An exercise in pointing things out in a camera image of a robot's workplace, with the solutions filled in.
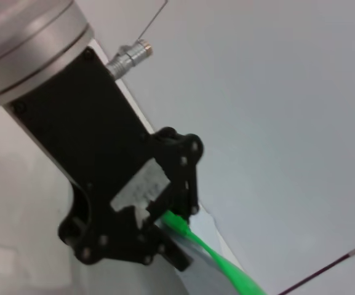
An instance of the sticker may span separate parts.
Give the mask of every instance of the sticker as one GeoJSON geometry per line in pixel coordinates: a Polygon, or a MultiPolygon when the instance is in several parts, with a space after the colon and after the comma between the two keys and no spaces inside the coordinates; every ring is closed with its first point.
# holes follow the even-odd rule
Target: sticker
{"type": "Polygon", "coordinates": [[[110,205],[116,212],[125,207],[135,206],[135,216],[140,229],[143,220],[150,216],[146,210],[148,204],[155,201],[169,183],[170,180],[162,167],[152,158],[118,192],[110,205]]]}

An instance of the metal fitting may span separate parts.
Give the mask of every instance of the metal fitting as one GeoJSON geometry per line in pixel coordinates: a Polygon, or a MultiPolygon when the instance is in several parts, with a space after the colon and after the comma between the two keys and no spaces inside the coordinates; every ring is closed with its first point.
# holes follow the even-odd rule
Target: metal fitting
{"type": "Polygon", "coordinates": [[[108,62],[106,67],[114,80],[118,80],[152,54],[152,46],[145,40],[138,40],[132,46],[121,46],[119,52],[108,62]]]}

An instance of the green object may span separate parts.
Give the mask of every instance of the green object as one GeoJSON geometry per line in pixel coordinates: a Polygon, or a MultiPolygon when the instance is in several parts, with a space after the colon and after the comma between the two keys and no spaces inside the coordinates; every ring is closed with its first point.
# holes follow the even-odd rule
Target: green object
{"type": "Polygon", "coordinates": [[[204,248],[217,263],[224,275],[231,281],[232,285],[239,294],[266,295],[266,293],[247,274],[236,267],[233,263],[219,255],[212,248],[207,246],[199,237],[197,237],[191,231],[187,222],[183,218],[168,211],[163,215],[162,221],[178,234],[204,248]]]}

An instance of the gray background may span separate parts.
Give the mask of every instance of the gray background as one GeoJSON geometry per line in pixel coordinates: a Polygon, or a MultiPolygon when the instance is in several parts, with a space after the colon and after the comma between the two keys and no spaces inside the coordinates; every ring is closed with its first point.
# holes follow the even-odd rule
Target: gray background
{"type": "Polygon", "coordinates": [[[203,139],[200,197],[243,268],[277,294],[355,248],[355,1],[170,1],[144,37],[125,81],[203,139]]]}

